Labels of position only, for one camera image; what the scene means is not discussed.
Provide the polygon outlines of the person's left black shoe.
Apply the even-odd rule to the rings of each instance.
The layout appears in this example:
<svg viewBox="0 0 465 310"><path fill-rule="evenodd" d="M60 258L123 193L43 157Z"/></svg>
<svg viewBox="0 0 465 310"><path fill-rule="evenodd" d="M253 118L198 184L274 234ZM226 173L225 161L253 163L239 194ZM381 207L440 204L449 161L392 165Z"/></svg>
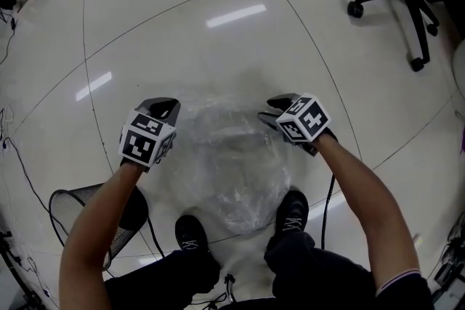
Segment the person's left black shoe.
<svg viewBox="0 0 465 310"><path fill-rule="evenodd" d="M175 237L182 251L208 253L208 240L201 222L192 215L180 216L175 223Z"/></svg>

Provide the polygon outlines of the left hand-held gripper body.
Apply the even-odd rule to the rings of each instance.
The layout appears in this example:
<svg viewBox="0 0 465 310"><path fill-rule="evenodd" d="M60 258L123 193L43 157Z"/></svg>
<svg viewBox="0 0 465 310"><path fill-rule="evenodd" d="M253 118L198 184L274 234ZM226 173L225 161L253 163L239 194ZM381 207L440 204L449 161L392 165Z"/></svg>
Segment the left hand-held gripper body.
<svg viewBox="0 0 465 310"><path fill-rule="evenodd" d="M150 168L166 156L175 134L173 126L131 110L121 132L118 154Z"/></svg>

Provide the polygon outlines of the person's right forearm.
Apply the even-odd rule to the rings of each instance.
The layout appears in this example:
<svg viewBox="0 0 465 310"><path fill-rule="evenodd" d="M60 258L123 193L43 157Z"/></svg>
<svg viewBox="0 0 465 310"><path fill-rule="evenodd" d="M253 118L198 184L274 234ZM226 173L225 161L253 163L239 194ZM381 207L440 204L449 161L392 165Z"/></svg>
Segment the person's right forearm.
<svg viewBox="0 0 465 310"><path fill-rule="evenodd" d="M364 231L377 291L401 274L418 272L419 259L408 226L380 178L330 135L320 135L313 144Z"/></svg>

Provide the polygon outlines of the person's left leg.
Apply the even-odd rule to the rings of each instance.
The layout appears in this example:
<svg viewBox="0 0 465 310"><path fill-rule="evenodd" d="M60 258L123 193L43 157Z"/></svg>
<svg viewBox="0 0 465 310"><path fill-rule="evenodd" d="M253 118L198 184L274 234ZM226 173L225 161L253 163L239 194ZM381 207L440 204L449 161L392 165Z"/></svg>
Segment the person's left leg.
<svg viewBox="0 0 465 310"><path fill-rule="evenodd" d="M219 281L209 251L176 250L133 272L105 281L112 310L183 310Z"/></svg>

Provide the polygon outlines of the clear plastic bin bag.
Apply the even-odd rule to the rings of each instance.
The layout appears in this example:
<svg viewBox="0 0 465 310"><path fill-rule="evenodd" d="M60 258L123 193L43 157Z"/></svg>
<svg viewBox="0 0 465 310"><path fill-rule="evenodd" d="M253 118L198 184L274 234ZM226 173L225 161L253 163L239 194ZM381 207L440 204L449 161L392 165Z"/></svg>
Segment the clear plastic bin bag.
<svg viewBox="0 0 465 310"><path fill-rule="evenodd" d="M195 89L178 98L177 135L160 177L173 200L234 234L268 225L290 189L291 156L283 133L260 121L265 106Z"/></svg>

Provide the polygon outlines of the person's right black shoe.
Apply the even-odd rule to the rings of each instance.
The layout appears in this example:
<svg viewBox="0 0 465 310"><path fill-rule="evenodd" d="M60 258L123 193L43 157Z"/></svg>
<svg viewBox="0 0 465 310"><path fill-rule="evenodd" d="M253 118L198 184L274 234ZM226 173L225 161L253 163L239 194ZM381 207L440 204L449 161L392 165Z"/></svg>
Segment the person's right black shoe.
<svg viewBox="0 0 465 310"><path fill-rule="evenodd" d="M305 195L290 189L276 213L275 236L282 237L292 232L303 232L307 225L309 206Z"/></svg>

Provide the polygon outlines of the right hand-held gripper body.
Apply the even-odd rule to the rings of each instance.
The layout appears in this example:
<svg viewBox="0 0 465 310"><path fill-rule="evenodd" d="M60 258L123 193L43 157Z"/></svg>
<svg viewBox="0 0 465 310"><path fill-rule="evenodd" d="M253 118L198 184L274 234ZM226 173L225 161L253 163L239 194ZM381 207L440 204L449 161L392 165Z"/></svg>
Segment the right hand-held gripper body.
<svg viewBox="0 0 465 310"><path fill-rule="evenodd" d="M331 123L330 115L319 99L312 94L300 95L300 98L277 119L277 123L284 131L286 140L312 157L318 153L312 143L321 134L328 134L338 141L328 127Z"/></svg>

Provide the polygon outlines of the black tripod stand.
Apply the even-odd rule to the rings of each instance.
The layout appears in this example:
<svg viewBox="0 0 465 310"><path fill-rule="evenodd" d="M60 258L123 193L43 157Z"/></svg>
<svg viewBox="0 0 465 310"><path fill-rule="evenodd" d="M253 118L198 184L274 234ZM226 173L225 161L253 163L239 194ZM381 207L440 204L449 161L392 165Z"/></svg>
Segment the black tripod stand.
<svg viewBox="0 0 465 310"><path fill-rule="evenodd" d="M12 233L10 231L0 231L0 256L3 258L9 272L18 284L23 299L23 303L19 306L15 306L13 310L47 310L39 295L28 287L18 273L17 266L21 269L23 268L21 265L21 258L16 256L10 249L10 245L7 241L9 238L12 238Z"/></svg>

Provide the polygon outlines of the person's black shoe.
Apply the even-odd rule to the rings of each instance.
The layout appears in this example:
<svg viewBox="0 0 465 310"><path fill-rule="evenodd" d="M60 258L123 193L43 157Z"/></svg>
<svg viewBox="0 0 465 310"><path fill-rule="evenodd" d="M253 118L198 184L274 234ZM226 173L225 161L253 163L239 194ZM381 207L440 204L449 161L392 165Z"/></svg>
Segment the person's black shoe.
<svg viewBox="0 0 465 310"><path fill-rule="evenodd" d="M276 213L275 236L282 237L292 232L303 232L307 225L309 206L305 195L290 189Z"/></svg>
<svg viewBox="0 0 465 310"><path fill-rule="evenodd" d="M175 237L182 251L208 253L208 240L201 222L192 215L180 216L175 223Z"/></svg>

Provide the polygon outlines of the person's leg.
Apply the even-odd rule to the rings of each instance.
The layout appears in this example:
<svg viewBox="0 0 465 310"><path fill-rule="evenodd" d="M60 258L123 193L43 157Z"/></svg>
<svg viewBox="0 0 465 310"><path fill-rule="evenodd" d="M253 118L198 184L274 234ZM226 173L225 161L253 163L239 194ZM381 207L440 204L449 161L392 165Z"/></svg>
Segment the person's leg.
<svg viewBox="0 0 465 310"><path fill-rule="evenodd" d="M112 310L183 310L219 281L209 251L176 250L133 272L105 281Z"/></svg>
<svg viewBox="0 0 465 310"><path fill-rule="evenodd" d="M316 248L306 232L274 235L264 259L275 274L272 294L281 303L333 310L374 307L371 272L348 258Z"/></svg>

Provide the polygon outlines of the person's right leg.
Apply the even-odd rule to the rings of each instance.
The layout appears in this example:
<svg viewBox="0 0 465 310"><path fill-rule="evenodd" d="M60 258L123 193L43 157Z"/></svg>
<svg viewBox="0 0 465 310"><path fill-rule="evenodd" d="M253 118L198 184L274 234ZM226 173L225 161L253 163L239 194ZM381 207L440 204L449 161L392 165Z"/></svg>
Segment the person's right leg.
<svg viewBox="0 0 465 310"><path fill-rule="evenodd" d="M374 307L371 272L348 258L316 248L306 232L274 235L264 259L275 274L272 294L281 303L333 310Z"/></svg>

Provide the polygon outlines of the black floor equipment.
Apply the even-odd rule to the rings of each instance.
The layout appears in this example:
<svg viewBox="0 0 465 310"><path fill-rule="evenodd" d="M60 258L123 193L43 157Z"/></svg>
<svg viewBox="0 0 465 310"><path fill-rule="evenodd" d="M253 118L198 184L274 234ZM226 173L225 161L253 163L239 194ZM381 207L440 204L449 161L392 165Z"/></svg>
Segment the black floor equipment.
<svg viewBox="0 0 465 310"><path fill-rule="evenodd" d="M440 263L434 276L439 285L432 294L434 310L465 310L465 212L449 232Z"/></svg>

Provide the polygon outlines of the person's left forearm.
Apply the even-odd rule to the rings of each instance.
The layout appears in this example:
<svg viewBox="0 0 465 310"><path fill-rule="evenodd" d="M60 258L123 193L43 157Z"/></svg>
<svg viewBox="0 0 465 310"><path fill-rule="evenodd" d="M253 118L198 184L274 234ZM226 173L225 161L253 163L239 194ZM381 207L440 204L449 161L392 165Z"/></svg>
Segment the person's left forearm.
<svg viewBox="0 0 465 310"><path fill-rule="evenodd" d="M102 278L105 256L145 167L125 162L78 215L60 262L60 310L111 310Z"/></svg>

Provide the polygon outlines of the black mesh waste bin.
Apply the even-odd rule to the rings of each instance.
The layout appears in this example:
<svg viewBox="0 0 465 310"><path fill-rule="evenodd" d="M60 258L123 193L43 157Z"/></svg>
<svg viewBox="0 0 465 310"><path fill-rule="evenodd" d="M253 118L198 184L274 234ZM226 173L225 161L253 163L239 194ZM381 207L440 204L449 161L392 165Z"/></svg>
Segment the black mesh waste bin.
<svg viewBox="0 0 465 310"><path fill-rule="evenodd" d="M101 184L78 189L58 189L49 199L49 216L52 227L62 245L66 243L72 227L85 205L99 190ZM148 220L148 204L138 188L134 188L122 213L116 234L105 255L102 269L109 269L112 260L140 231Z"/></svg>

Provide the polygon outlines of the person's dark shirt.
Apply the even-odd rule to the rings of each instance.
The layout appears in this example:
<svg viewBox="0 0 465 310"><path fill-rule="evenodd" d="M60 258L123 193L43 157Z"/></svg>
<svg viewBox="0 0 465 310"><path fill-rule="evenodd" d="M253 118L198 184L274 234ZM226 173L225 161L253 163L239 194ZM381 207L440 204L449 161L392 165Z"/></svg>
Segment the person's dark shirt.
<svg viewBox="0 0 465 310"><path fill-rule="evenodd" d="M219 310L434 310L432 294L420 271L411 269L386 282L373 297L350 299L321 295L316 299L260 298L239 301Z"/></svg>

